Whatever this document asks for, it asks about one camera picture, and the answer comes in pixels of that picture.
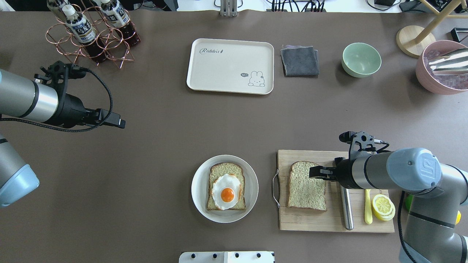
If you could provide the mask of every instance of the napkin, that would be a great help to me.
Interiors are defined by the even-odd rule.
[[[281,60],[286,76],[318,75],[318,51],[313,46],[286,45],[281,50]]]

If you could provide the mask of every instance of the lemon slice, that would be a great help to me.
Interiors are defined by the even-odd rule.
[[[372,210],[381,216],[390,215],[392,213],[392,205],[392,200],[390,200],[390,198],[388,198],[386,195],[375,195],[374,199],[372,200]]]
[[[390,203],[390,214],[389,215],[381,215],[379,214],[375,209],[373,209],[374,216],[377,217],[377,219],[382,220],[382,221],[390,221],[395,217],[395,205],[393,203]]]

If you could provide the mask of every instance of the rabbit cartoon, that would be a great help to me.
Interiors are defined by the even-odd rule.
[[[249,86],[265,87],[265,79],[261,71],[252,71]]]

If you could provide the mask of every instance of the white tray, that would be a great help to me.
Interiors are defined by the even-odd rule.
[[[192,44],[187,86],[265,95],[273,90],[273,65],[269,43],[199,38]]]

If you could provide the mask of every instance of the green bowl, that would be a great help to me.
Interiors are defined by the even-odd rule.
[[[352,43],[343,50],[341,65],[349,75],[364,78],[379,70],[382,65],[382,58],[371,45]]]

